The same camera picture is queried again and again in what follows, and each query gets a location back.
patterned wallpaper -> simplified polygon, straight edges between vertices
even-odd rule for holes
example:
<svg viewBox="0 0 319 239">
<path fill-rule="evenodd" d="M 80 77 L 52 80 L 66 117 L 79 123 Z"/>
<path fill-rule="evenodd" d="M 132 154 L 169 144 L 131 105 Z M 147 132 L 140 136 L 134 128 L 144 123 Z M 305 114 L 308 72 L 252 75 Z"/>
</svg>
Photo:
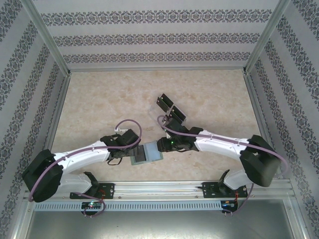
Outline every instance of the patterned wallpaper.
<svg viewBox="0 0 319 239">
<path fill-rule="evenodd" d="M 311 238 L 319 238 L 319 3 L 293 0 L 251 77 L 276 150 L 290 161 Z"/>
<path fill-rule="evenodd" d="M 25 190 L 22 172 L 41 151 L 64 75 L 18 0 L 0 2 L 0 239 Z"/>
<path fill-rule="evenodd" d="M 278 0 L 35 0 L 68 67 L 245 66 Z"/>
</svg>

purple cable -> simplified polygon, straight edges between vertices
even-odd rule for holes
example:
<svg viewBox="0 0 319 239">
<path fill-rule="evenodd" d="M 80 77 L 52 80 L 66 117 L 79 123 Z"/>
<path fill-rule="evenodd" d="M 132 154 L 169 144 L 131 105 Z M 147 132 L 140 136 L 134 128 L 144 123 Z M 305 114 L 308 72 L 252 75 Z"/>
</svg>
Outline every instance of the purple cable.
<svg viewBox="0 0 319 239">
<path fill-rule="evenodd" d="M 72 152 L 72 153 L 70 153 L 70 154 L 67 154 L 67 155 L 65 155 L 64 157 L 62 157 L 62 158 L 56 160 L 55 162 L 53 162 L 52 164 L 50 164 L 50 165 L 44 170 L 44 172 L 40 175 L 40 177 L 39 177 L 39 178 L 37 179 L 37 181 L 35 182 L 33 188 L 32 188 L 31 191 L 30 191 L 29 197 L 28 197 L 29 202 L 33 202 L 33 201 L 34 201 L 34 199 L 32 198 L 32 196 L 33 196 L 33 194 L 34 194 L 36 188 L 38 187 L 39 183 L 41 182 L 41 180 L 42 180 L 43 177 L 45 176 L 45 174 L 46 174 L 52 167 L 54 167 L 56 164 L 58 164 L 58 163 L 61 162 L 62 160 L 66 160 L 66 158 L 71 157 L 71 156 L 73 156 L 73 155 L 75 155 L 75 154 L 78 154 L 78 153 L 81 153 L 81 152 L 85 152 L 85 151 L 90 151 L 90 150 L 93 150 L 93 149 L 105 149 L 105 148 L 124 149 L 124 148 L 132 147 L 133 145 L 139 143 L 140 140 L 141 140 L 141 138 L 142 138 L 142 127 L 141 127 L 141 125 L 140 125 L 138 122 L 136 122 L 135 120 L 133 120 L 133 119 L 125 119 L 125 120 L 122 120 L 121 122 L 119 122 L 119 123 L 115 126 L 115 128 L 118 128 L 118 127 L 120 126 L 120 124 L 122 124 L 122 123 L 124 123 L 124 122 L 128 122 L 128 121 L 136 123 L 137 126 L 138 126 L 139 129 L 140 129 L 140 135 L 139 135 L 138 139 L 137 139 L 134 143 L 131 143 L 131 144 L 126 145 L 126 146 L 98 146 L 98 147 L 91 147 L 91 148 L 80 149 L 80 150 L 74 151 L 74 152 Z M 90 198 L 90 199 L 98 200 L 98 201 L 100 201 L 100 202 L 103 203 L 103 205 L 104 205 L 103 210 L 99 211 L 99 212 L 98 212 L 97 214 L 95 214 L 95 215 L 92 215 L 91 217 L 95 217 L 95 216 L 101 214 L 101 213 L 105 210 L 105 203 L 103 202 L 103 200 L 100 200 L 100 199 L 98 199 L 98 198 L 93 198 L 93 197 L 87 196 L 87 195 L 82 194 L 82 193 L 75 193 L 75 194 L 78 194 L 78 195 L 81 195 L 81 196 L 84 196 L 84 197 L 87 197 L 87 198 Z"/>
<path fill-rule="evenodd" d="M 90 199 L 93 199 L 93 200 L 97 200 L 97 201 L 99 201 L 101 204 L 103 204 L 103 209 L 102 209 L 102 210 L 100 210 L 100 211 L 97 212 L 96 214 L 90 215 L 90 216 L 87 215 L 87 214 L 85 214 L 86 210 L 88 209 L 88 208 L 85 208 L 84 211 L 83 211 L 83 214 L 84 214 L 85 217 L 89 216 L 90 218 L 93 218 L 93 217 L 96 217 L 96 216 L 100 215 L 102 212 L 105 211 L 106 205 L 105 205 L 105 202 L 104 202 L 102 199 L 94 198 L 94 197 L 85 195 L 85 194 L 83 194 L 83 193 L 75 193 L 75 194 L 77 194 L 77 195 L 79 195 L 79 196 L 82 196 L 82 197 L 86 197 L 86 198 L 90 198 Z"/>
<path fill-rule="evenodd" d="M 235 140 L 232 140 L 232 139 L 227 139 L 227 138 L 222 138 L 222 137 L 218 137 L 218 136 L 214 136 L 214 135 L 205 135 L 205 134 L 191 134 L 191 133 L 181 133 L 181 132 L 177 132 L 175 130 L 171 130 L 169 128 L 167 128 L 166 126 L 164 126 L 160 119 L 161 118 L 165 118 L 165 116 L 159 116 L 158 117 L 158 123 L 159 125 L 166 129 L 167 131 L 169 132 L 172 132 L 172 133 L 175 133 L 175 134 L 179 134 L 179 135 L 183 135 L 183 136 L 191 136 L 191 137 L 202 137 L 202 138 L 214 138 L 214 139 L 218 139 L 218 140 L 221 140 L 221 141 L 224 141 L 224 142 L 228 142 L 228 143 L 235 143 L 235 144 L 239 144 L 239 145 L 243 145 L 243 146 L 246 146 L 246 147 L 250 147 L 250 148 L 255 148 L 255 149 L 258 149 L 258 150 L 261 150 L 261 151 L 264 151 L 266 153 L 269 153 L 269 154 L 272 154 L 273 156 L 276 156 L 277 158 L 279 158 L 285 165 L 285 170 L 281 173 L 281 174 L 278 174 L 277 176 L 282 176 L 282 175 L 285 175 L 288 171 L 288 163 L 287 161 L 282 157 L 280 156 L 278 153 L 274 152 L 274 151 L 271 151 L 269 149 L 266 149 L 266 148 L 263 148 L 263 147 L 259 147 L 259 146 L 255 146 L 255 145 L 252 145 L 252 144 L 249 144 L 249 143 L 243 143 L 243 142 L 238 142 L 238 141 L 235 141 Z"/>
</svg>

